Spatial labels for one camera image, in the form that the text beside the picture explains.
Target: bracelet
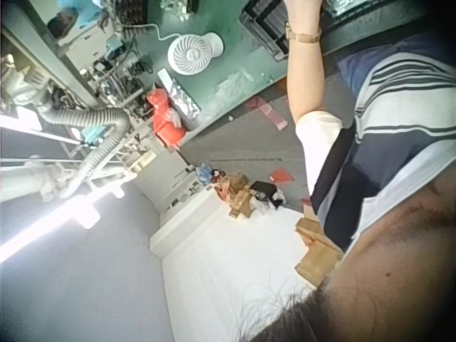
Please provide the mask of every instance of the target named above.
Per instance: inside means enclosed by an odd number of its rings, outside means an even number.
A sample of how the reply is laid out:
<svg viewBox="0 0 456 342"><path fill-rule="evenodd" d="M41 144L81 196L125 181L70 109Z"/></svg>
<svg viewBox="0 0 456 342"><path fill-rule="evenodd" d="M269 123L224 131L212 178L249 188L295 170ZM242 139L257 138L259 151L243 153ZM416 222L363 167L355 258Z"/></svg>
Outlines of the bracelet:
<svg viewBox="0 0 456 342"><path fill-rule="evenodd" d="M321 37L321 28L318 29L318 33L315 36L304 33L294 33L291 30L290 24L286 23L286 39L298 41L299 43L316 43L320 41Z"/></svg>

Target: black and white shirt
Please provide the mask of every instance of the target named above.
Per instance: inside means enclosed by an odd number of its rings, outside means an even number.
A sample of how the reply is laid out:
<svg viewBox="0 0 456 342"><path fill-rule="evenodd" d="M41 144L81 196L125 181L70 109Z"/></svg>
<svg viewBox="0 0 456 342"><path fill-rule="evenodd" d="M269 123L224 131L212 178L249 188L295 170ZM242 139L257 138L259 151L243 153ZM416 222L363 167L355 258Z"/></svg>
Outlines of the black and white shirt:
<svg viewBox="0 0 456 342"><path fill-rule="evenodd" d="M296 125L311 201L342 249L456 160L455 69L397 53L368 75L349 129L325 111Z"/></svg>

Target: gray floor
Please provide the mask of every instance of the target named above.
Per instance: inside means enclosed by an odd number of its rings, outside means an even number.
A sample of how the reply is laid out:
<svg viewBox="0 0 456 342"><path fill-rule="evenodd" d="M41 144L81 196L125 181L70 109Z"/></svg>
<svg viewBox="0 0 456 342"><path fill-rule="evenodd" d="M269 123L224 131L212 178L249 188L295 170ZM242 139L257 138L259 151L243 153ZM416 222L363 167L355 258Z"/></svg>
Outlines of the gray floor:
<svg viewBox="0 0 456 342"><path fill-rule="evenodd" d="M294 181L277 185L284 191L287 207L302 211L302 200L309 198L304 152L294 133L287 98L275 85L259 95L288 121L285 129L277 130L261 111L241 105L185 144L182 156L193 165L206 162L228 173L243 173L251 181L270 181L271 172L284 167ZM326 79L323 103L345 125L350 124L355 99L339 74Z"/></svg>

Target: green work surface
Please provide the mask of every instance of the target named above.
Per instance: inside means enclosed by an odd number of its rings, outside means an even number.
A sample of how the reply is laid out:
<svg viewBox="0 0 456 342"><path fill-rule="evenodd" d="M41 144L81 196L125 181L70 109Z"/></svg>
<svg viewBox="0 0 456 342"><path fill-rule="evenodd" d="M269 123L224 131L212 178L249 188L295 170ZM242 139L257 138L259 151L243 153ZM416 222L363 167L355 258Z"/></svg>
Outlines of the green work surface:
<svg viewBox="0 0 456 342"><path fill-rule="evenodd" d="M423 13L410 1L392 1L338 27L323 38L323 53L333 53L420 18ZM171 33L204 35L215 32L224 42L224 53L214 58L206 70L197 75L183 76L174 72L167 62L167 50L172 38L158 41L154 28L137 35L140 52L150 55L154 71L166 68L202 109L196 120L186 123L191 131L181 145L286 75L287 62L277 63L240 24L239 17L246 4L247 0L199 0L197 12L189 20L181 22L173 14L163 11L159 0L149 3L149 22L160 27L161 37ZM160 83L156 75L148 76L143 81L146 87L154 82Z"/></svg>

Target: white fan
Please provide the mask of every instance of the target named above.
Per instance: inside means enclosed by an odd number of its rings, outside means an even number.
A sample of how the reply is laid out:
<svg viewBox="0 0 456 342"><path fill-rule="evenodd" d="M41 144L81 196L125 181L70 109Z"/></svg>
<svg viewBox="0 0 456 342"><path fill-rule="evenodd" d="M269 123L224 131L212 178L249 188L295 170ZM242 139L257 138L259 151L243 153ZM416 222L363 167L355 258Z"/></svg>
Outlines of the white fan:
<svg viewBox="0 0 456 342"><path fill-rule="evenodd" d="M182 75L202 72L211 59L223 53L223 41L215 33L204 36L186 34L174 40L168 50L171 67Z"/></svg>

